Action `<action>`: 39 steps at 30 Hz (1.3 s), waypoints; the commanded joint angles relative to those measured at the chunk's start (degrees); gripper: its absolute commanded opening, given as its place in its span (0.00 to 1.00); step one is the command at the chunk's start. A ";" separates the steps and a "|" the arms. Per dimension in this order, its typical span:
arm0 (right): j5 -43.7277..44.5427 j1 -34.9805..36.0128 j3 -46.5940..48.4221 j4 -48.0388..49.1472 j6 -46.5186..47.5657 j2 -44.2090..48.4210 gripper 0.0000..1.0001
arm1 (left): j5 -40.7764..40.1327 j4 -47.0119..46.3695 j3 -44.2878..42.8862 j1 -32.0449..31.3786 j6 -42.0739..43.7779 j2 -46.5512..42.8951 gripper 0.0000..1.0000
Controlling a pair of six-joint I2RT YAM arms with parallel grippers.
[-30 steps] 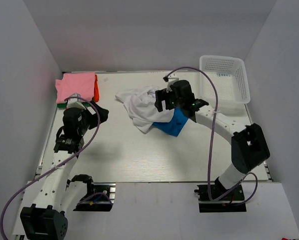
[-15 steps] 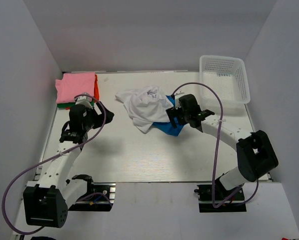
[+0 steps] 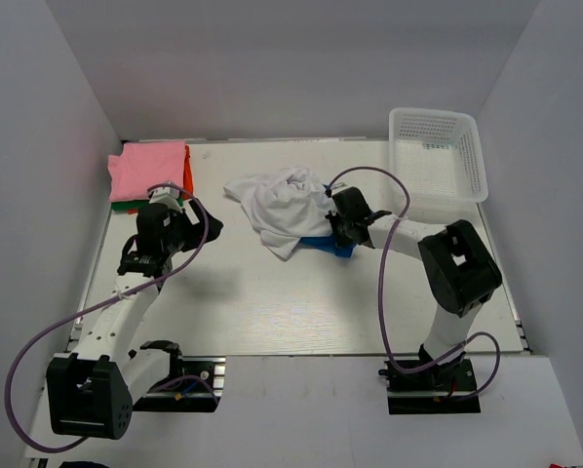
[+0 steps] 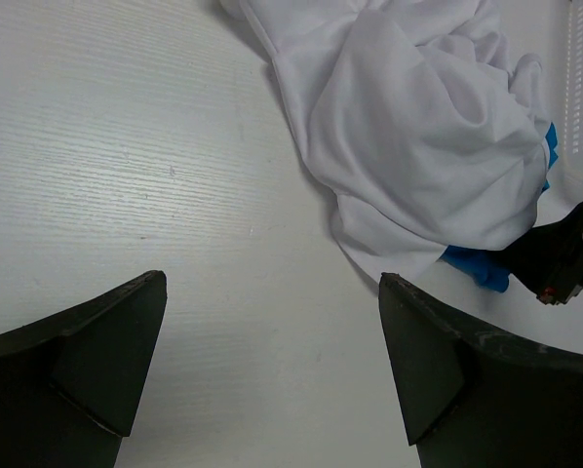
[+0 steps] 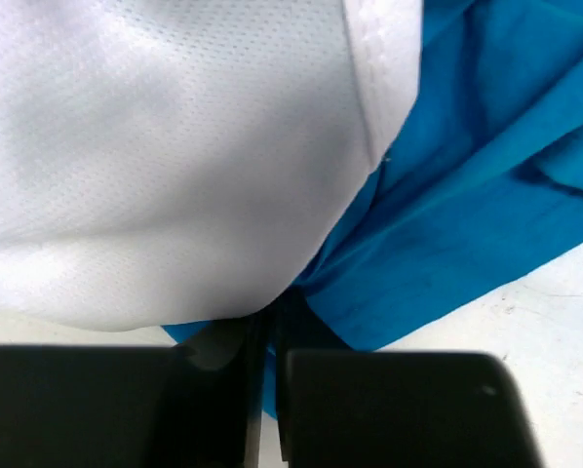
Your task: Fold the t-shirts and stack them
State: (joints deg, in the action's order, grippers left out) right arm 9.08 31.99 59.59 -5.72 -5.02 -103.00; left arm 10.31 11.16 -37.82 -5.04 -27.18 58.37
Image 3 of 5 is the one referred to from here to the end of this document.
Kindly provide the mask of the blue t shirt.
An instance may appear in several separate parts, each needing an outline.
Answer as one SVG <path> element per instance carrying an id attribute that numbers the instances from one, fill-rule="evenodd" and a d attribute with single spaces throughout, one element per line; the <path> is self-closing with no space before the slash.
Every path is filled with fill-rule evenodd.
<path id="1" fill-rule="evenodd" d="M 299 244 L 337 257 L 350 258 L 356 245 L 337 245 L 328 219 L 334 213 L 335 206 L 332 198 L 326 194 L 325 186 L 321 182 L 305 183 L 302 186 L 300 202 L 301 210 L 296 228 Z"/>

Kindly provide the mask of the white t shirt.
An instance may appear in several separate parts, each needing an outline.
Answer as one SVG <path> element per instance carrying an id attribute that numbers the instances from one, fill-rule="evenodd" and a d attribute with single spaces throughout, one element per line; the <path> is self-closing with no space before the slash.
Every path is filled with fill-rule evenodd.
<path id="1" fill-rule="evenodd" d="M 327 215 L 334 210 L 333 201 L 306 167 L 242 175 L 227 181 L 223 190 L 241 205 L 263 246 L 281 260 L 292 256 L 301 239 L 332 234 Z"/>

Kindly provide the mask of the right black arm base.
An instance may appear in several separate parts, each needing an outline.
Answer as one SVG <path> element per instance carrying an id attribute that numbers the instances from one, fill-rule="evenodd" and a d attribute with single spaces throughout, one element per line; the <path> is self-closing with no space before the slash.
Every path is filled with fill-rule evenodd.
<path id="1" fill-rule="evenodd" d="M 424 372 L 403 374 L 385 361 L 378 375 L 387 382 L 391 415 L 476 414 L 481 412 L 472 363 L 462 359 Z"/>

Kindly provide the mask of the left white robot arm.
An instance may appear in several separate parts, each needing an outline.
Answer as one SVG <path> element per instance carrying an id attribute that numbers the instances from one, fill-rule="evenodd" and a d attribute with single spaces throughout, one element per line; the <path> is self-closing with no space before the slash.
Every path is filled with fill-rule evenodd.
<path id="1" fill-rule="evenodd" d="M 139 209 L 136 234 L 125 243 L 114 291 L 118 301 L 104 307 L 89 332 L 66 357 L 55 357 L 47 372 L 52 430 L 59 435 L 118 440 L 126 433 L 134 405 L 158 385 L 179 386 L 185 377 L 178 344 L 132 340 L 171 272 L 172 258 L 218 238 L 223 224 L 189 203 L 198 220 L 182 208 L 151 203 Z"/>

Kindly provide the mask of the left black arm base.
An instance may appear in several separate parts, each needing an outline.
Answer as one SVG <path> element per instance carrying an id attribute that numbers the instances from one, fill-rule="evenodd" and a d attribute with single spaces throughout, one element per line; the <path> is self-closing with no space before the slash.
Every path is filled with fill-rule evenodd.
<path id="1" fill-rule="evenodd" d="M 175 370 L 134 405 L 135 412 L 213 413 L 221 400 L 225 357 L 181 357 Z"/>

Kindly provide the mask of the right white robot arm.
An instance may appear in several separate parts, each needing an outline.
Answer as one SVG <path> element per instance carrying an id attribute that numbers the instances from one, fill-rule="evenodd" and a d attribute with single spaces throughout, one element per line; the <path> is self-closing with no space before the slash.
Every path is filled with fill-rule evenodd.
<path id="1" fill-rule="evenodd" d="M 327 191 L 334 210 L 327 219 L 339 244 L 380 250 L 377 310 L 381 339 L 393 369 L 420 374 L 429 387 L 440 389 L 455 376 L 468 336 L 482 307 L 502 285 L 502 275 L 478 231 L 466 219 L 448 224 L 412 221 L 405 212 L 374 211 L 361 190 L 348 187 Z M 421 262 L 436 302 L 431 329 L 419 348 L 420 364 L 404 368 L 392 353 L 385 320 L 387 256 L 403 254 Z"/>

